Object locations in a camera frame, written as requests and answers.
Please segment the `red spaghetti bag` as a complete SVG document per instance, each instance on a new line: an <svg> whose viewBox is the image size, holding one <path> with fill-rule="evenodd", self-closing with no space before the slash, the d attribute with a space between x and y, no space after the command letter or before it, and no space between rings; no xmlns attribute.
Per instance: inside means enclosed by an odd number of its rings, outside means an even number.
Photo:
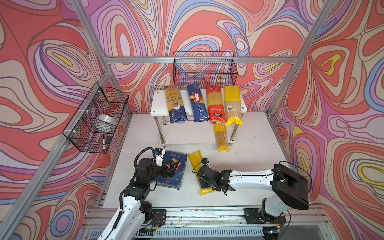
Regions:
<svg viewBox="0 0 384 240"><path fill-rule="evenodd" d="M218 86L206 86L206 91L210 123L226 124L227 119L221 88Z"/></svg>

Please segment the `blue Barilla spaghetti box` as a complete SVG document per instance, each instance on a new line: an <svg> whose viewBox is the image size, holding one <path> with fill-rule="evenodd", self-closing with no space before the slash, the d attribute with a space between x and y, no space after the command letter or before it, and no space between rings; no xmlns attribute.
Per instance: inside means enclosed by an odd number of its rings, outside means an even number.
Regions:
<svg viewBox="0 0 384 240"><path fill-rule="evenodd" d="M209 114L199 85L187 85L187 92L191 102L194 122L208 122Z"/></svg>

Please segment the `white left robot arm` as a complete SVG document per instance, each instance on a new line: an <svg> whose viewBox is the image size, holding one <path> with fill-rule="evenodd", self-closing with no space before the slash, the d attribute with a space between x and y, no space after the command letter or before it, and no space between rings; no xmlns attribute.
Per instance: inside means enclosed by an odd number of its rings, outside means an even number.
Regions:
<svg viewBox="0 0 384 240"><path fill-rule="evenodd" d="M165 216L153 214L146 201L160 177L174 177L179 161L166 164L160 148L147 147L134 160L134 175L119 194L119 208L98 237L99 240L132 240L136 233L152 233L166 223Z"/></svg>

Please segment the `yellow Pastatime spaghetti bag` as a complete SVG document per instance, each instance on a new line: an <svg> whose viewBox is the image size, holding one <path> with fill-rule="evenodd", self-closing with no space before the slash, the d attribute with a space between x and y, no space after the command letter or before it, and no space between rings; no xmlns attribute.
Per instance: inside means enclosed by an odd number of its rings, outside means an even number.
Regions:
<svg viewBox="0 0 384 240"><path fill-rule="evenodd" d="M198 171L202 167L201 160L203 159L201 151L196 151L194 153L187 154L187 156L193 167L192 173L196 176L200 188L200 195L202 196L205 194L213 193L214 190L212 189L212 187L198 177Z"/></svg>
<svg viewBox="0 0 384 240"><path fill-rule="evenodd" d="M226 126L213 124L218 152L230 151Z"/></svg>

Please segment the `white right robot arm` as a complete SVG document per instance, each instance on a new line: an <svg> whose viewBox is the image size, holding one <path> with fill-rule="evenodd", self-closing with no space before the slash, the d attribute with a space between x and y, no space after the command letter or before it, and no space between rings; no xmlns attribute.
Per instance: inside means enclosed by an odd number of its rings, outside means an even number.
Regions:
<svg viewBox="0 0 384 240"><path fill-rule="evenodd" d="M281 164L260 172L218 172L204 164L197 171L197 177L217 192L242 189L272 192L270 197L263 199L260 214L264 216L276 218L288 209L309 209L307 178Z"/></svg>

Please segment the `dark blue spaghetti bag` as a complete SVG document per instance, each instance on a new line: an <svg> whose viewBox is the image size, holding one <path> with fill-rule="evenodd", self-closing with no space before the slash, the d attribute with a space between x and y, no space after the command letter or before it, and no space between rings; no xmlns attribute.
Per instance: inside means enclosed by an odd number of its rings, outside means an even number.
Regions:
<svg viewBox="0 0 384 240"><path fill-rule="evenodd" d="M188 122L180 90L178 88L166 88L165 94L171 124Z"/></svg>

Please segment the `blue Barilla rigatoni box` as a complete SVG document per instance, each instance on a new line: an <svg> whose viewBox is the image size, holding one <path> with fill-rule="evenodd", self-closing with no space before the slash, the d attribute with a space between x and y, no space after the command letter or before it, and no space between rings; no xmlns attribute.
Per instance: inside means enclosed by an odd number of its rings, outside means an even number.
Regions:
<svg viewBox="0 0 384 240"><path fill-rule="evenodd" d="M187 155L172 151L165 151L163 160L164 165L169 165L172 162L179 162L179 168L172 178L159 177L158 186L179 190L181 188L184 172L186 169Z"/></svg>

